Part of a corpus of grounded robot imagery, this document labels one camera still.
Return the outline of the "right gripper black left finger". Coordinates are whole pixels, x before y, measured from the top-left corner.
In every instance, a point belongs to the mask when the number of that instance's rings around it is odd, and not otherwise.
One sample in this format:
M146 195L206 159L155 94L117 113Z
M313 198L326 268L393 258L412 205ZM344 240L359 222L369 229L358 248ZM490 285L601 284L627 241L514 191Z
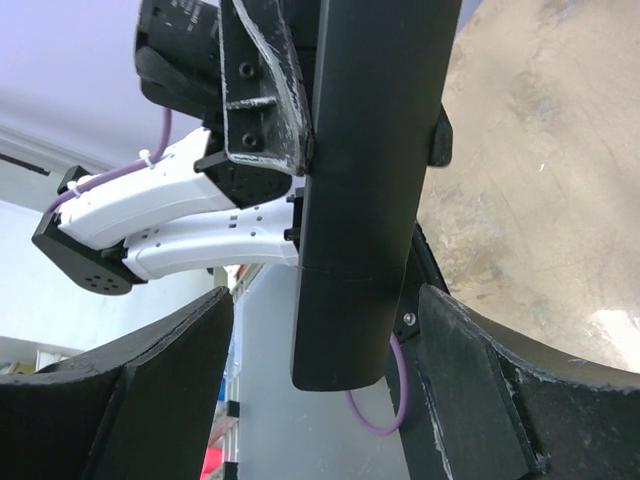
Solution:
M2 478L199 478L233 320L219 287L39 372L2 375Z

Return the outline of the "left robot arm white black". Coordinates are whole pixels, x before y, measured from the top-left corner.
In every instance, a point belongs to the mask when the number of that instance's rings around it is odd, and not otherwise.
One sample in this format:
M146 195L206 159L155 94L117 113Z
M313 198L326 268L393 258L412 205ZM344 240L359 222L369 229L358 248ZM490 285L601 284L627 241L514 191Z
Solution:
M64 176L33 243L100 295L184 270L300 265L337 285L402 276L456 1L144 1L140 88L198 119L184 139Z

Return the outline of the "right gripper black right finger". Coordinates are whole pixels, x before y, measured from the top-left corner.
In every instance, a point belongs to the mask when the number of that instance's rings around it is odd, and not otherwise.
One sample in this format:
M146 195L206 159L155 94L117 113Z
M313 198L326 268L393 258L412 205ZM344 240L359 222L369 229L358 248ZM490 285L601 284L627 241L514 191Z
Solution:
M639 377L423 285L401 440L413 479L635 479Z

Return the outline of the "black remote control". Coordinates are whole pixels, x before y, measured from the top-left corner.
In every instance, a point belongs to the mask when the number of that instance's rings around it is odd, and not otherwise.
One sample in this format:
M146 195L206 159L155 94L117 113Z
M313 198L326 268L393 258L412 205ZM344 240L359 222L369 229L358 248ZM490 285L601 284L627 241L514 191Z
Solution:
M461 5L325 1L315 67L291 377L384 374Z

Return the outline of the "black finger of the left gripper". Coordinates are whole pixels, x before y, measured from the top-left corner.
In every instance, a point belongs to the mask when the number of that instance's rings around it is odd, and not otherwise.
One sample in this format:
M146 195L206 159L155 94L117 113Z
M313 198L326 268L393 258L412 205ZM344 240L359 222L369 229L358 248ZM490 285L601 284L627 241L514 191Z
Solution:
M219 45L226 156L288 175L307 173L310 110L279 1L222 1Z
M445 168L451 163L452 156L453 127L444 106L441 105L431 137L427 165L434 168Z

